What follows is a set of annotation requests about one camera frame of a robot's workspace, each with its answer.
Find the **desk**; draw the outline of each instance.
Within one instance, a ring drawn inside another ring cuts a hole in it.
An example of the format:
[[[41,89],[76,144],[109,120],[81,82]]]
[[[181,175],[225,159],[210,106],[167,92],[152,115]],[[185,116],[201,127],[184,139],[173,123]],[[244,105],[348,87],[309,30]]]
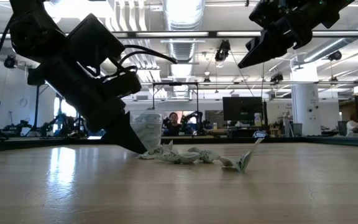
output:
[[[197,147],[238,159],[251,144]],[[244,175],[137,156],[100,145],[0,152],[0,223],[358,223],[358,147],[262,143]]]
[[[214,138],[214,136],[162,136],[161,139],[206,139]]]

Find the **ceiling beam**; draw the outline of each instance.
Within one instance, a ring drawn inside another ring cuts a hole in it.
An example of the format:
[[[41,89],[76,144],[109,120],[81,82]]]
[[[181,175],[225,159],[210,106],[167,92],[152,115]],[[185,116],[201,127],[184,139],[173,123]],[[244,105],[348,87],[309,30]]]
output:
[[[249,39],[260,37],[260,30],[222,30],[222,31],[147,31],[147,32],[112,32],[118,39]],[[348,38],[358,37],[358,30],[314,30],[315,38]]]

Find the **black robotic arm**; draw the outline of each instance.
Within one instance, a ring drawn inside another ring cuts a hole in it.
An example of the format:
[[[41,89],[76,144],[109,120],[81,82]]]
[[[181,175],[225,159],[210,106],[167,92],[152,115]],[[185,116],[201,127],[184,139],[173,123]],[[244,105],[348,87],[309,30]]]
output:
[[[104,129],[103,140],[144,153],[146,148],[132,130],[130,113],[125,113],[126,105],[121,100],[141,89],[137,68],[124,68],[119,62],[126,46],[92,14],[66,36],[47,14],[42,0],[10,2],[14,12],[12,46],[18,54],[40,63],[29,75],[28,84],[48,83],[87,120],[90,131]],[[141,46],[127,47],[177,62]],[[107,58],[117,72],[100,77],[100,65]]]
[[[238,64],[245,68],[299,49],[313,37],[312,29],[327,29],[339,20],[339,11],[354,0],[260,0],[249,19],[263,27],[260,37],[246,44],[248,54]]]

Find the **security camera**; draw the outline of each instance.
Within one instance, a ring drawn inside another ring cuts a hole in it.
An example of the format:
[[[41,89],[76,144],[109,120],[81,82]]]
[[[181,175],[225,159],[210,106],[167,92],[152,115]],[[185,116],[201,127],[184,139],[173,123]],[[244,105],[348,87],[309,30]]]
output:
[[[224,62],[229,56],[230,50],[231,48],[230,48],[229,40],[222,40],[222,43],[219,46],[218,51],[216,52],[215,55],[216,62],[218,63]]]
[[[271,82],[274,82],[274,83],[278,83],[278,82],[281,82],[284,80],[284,76],[281,72],[278,72],[274,75],[272,75],[272,77],[270,78],[270,81]]]
[[[334,53],[328,55],[328,60],[333,61],[333,60],[340,60],[342,58],[342,53],[340,51],[335,51]]]
[[[17,67],[17,60],[15,55],[8,55],[5,59],[4,66],[6,68],[16,68]]]

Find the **crumpled paper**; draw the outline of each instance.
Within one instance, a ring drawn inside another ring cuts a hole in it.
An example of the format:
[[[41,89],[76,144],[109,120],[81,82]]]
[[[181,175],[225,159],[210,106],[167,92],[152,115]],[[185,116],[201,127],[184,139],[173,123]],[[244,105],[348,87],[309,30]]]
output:
[[[189,164],[200,158],[198,152],[187,152],[187,153],[175,153],[175,152],[166,152],[162,155],[158,155],[156,159],[164,162],[173,162],[174,164]]]
[[[205,163],[213,163],[214,160],[221,157],[216,152],[207,149],[198,149],[197,147],[190,148],[188,152],[198,152],[200,154],[200,159]]]
[[[244,173],[244,171],[246,170],[249,161],[251,160],[251,157],[254,153],[254,151],[256,150],[257,146],[259,145],[260,142],[262,142],[264,139],[260,138],[258,139],[254,146],[251,148],[251,150],[247,153],[244,153],[239,161],[235,161],[234,159],[228,159],[228,158],[224,158],[224,157],[220,157],[218,158],[219,161],[222,162],[224,167],[229,167],[229,168],[235,168],[237,169],[240,173]]]
[[[162,155],[165,152],[173,151],[173,141],[169,144],[162,144],[156,149],[149,150],[139,156],[140,159],[155,159],[158,155]]]

